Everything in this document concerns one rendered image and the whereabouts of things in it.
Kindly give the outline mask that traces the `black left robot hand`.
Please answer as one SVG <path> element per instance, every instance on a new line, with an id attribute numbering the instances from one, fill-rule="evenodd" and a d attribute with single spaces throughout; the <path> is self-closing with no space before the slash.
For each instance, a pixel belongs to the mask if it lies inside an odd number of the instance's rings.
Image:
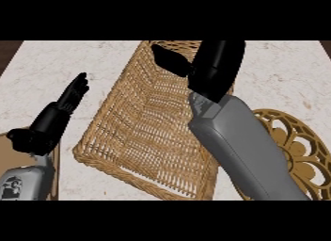
<path id="1" fill-rule="evenodd" d="M 30 128 L 15 128 L 8 132 L 6 137 L 18 152 L 45 155 L 55 149 L 87 91 L 86 73 L 81 72 L 67 86 L 59 99 L 45 106 Z"/>

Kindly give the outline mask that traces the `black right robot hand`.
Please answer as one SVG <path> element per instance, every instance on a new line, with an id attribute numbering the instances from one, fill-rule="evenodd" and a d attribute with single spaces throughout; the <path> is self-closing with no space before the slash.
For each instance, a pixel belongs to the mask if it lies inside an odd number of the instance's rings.
<path id="1" fill-rule="evenodd" d="M 235 82 L 245 47 L 242 40 L 204 40 L 189 62 L 182 54 L 154 44 L 154 62 L 174 75 L 186 77 L 188 88 L 217 103 Z"/>

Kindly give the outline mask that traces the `tan wicker basket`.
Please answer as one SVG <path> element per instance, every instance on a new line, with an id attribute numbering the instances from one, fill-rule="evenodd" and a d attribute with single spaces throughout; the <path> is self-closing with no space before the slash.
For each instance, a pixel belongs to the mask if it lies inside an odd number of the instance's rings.
<path id="1" fill-rule="evenodd" d="M 139 43 L 73 154 L 163 200 L 210 200 L 219 163 L 188 128 L 188 80 L 155 65 L 155 44 L 188 59 L 201 46 L 197 40 Z"/>

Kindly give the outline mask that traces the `round gold cutout placemat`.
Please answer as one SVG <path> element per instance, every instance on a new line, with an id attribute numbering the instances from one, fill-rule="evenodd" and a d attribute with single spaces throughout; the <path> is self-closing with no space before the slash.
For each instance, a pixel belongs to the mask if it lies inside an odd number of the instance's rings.
<path id="1" fill-rule="evenodd" d="M 331 201 L 331 152 L 318 134 L 300 119 L 279 110 L 256 109 L 253 114 L 285 154 L 301 191 L 312 200 Z"/>

